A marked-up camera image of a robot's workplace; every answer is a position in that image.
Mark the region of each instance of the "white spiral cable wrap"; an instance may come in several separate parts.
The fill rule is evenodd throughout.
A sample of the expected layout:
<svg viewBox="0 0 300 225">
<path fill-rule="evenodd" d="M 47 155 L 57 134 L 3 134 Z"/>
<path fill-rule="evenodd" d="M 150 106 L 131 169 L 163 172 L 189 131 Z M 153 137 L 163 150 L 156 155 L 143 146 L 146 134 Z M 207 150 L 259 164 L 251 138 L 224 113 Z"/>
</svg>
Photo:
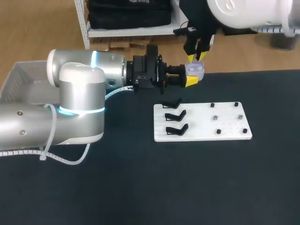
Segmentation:
<svg viewBox="0 0 300 225">
<path fill-rule="evenodd" d="M 263 27 L 253 27 L 252 30 L 258 33 L 268 33 L 268 34 L 285 34 L 282 26 L 263 26 Z M 300 34 L 299 28 L 290 28 L 292 34 Z"/>
<path fill-rule="evenodd" d="M 105 96 L 105 100 L 107 100 L 109 97 L 113 96 L 116 93 L 119 93 L 121 91 L 125 91 L 125 90 L 133 90 L 132 86 L 126 86 L 126 87 L 122 87 L 122 88 L 118 88 L 112 92 L 110 92 L 109 94 L 107 94 Z M 40 147 L 40 150 L 13 150 L 13 151 L 0 151 L 0 157 L 5 157 L 5 156 L 18 156 L 18 155 L 40 155 L 40 160 L 46 160 L 46 157 L 50 157 L 53 158 L 54 160 L 57 160 L 59 162 L 62 162 L 64 164 L 67 165 L 78 165 L 80 164 L 84 158 L 86 157 L 86 155 L 88 154 L 89 148 L 90 148 L 90 144 L 87 144 L 85 147 L 85 150 L 82 154 L 82 156 L 80 157 L 79 160 L 77 161 L 69 161 L 66 160 L 64 158 L 61 158 L 59 156 L 56 156 L 50 152 L 48 152 L 53 138 L 54 138 L 54 134 L 55 134 L 55 129 L 56 129 L 56 123 L 57 123 L 57 113 L 56 113 L 56 109 L 52 104 L 46 104 L 44 105 L 45 108 L 50 107 L 51 111 L 52 111 L 52 127 L 51 127 L 51 131 L 50 131 L 50 135 L 47 141 L 47 145 L 45 147 L 45 150 L 43 150 L 43 147 Z"/>
</svg>

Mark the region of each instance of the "black mat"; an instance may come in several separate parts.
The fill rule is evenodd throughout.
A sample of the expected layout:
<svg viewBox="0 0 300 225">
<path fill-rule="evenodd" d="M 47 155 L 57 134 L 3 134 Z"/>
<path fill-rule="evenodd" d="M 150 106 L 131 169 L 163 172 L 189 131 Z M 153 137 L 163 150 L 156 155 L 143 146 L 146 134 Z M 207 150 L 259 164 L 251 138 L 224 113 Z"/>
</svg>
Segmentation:
<svg viewBox="0 0 300 225">
<path fill-rule="evenodd" d="M 251 141 L 156 143 L 153 105 L 240 101 Z M 2 225 L 299 225 L 300 71 L 117 94 L 84 162 L 0 158 Z M 67 159 L 84 146 L 53 147 Z"/>
</svg>

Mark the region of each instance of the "white pegboard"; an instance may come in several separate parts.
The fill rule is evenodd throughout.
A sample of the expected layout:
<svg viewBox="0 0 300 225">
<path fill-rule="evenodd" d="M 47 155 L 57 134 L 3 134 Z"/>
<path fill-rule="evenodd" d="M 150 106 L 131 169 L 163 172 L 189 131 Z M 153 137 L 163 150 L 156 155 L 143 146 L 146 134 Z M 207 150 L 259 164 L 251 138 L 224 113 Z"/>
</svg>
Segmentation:
<svg viewBox="0 0 300 225">
<path fill-rule="evenodd" d="M 235 102 L 198 104 L 180 104 L 177 109 L 163 108 L 163 105 L 154 105 L 154 139 L 156 142 L 189 142 L 189 141 L 224 141 L 250 140 L 252 132 L 248 124 L 242 104 L 237 107 Z M 165 113 L 180 115 L 187 111 L 181 122 L 166 121 Z M 183 136 L 168 135 L 166 127 L 181 129 L 185 124 L 189 128 Z"/>
</svg>

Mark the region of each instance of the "black clip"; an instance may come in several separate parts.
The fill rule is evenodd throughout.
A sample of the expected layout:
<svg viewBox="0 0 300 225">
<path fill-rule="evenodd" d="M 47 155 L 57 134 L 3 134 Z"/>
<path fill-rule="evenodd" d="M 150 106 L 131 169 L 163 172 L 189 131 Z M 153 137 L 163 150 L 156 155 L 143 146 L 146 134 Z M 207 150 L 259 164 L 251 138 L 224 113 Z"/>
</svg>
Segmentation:
<svg viewBox="0 0 300 225">
<path fill-rule="evenodd" d="M 186 114 L 187 114 L 186 110 L 183 110 L 179 116 L 176 116 L 176 115 L 170 114 L 170 113 L 165 113 L 165 120 L 180 122 L 180 121 L 182 121 L 182 119 L 185 117 Z"/>
<path fill-rule="evenodd" d="M 188 130 L 188 124 L 186 123 L 180 130 L 175 129 L 172 127 L 166 127 L 165 131 L 167 132 L 167 135 L 178 135 L 183 136 L 184 133 Z"/>
<path fill-rule="evenodd" d="M 182 98 L 178 99 L 178 101 L 174 104 L 174 103 L 170 103 L 170 102 L 163 102 L 163 108 L 171 108 L 171 109 L 177 109 L 179 107 L 179 105 L 182 102 Z"/>
</svg>

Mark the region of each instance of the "white shelf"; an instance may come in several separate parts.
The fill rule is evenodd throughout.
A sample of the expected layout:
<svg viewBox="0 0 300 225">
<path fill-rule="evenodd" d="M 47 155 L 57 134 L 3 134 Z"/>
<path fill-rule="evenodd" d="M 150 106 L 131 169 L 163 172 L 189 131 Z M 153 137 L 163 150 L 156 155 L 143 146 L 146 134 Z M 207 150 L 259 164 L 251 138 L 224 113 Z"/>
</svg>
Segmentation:
<svg viewBox="0 0 300 225">
<path fill-rule="evenodd" d="M 159 27 L 145 27 L 135 29 L 121 29 L 121 30 L 104 30 L 104 29 L 89 29 L 88 34 L 90 38 L 104 38 L 104 37 L 126 37 L 126 36 L 152 36 L 152 35 L 169 35 L 173 34 L 173 30 L 180 27 L 176 21 L 172 21 L 169 25 Z"/>
<path fill-rule="evenodd" d="M 173 12 L 172 22 L 169 25 L 122 30 L 91 29 L 90 22 L 87 22 L 87 24 L 85 22 L 84 0 L 74 0 L 74 2 L 85 49 L 90 49 L 90 38 L 170 35 L 173 34 L 174 29 L 179 28 L 187 20 L 183 12 L 179 9 L 179 0 L 171 0 Z"/>
</svg>

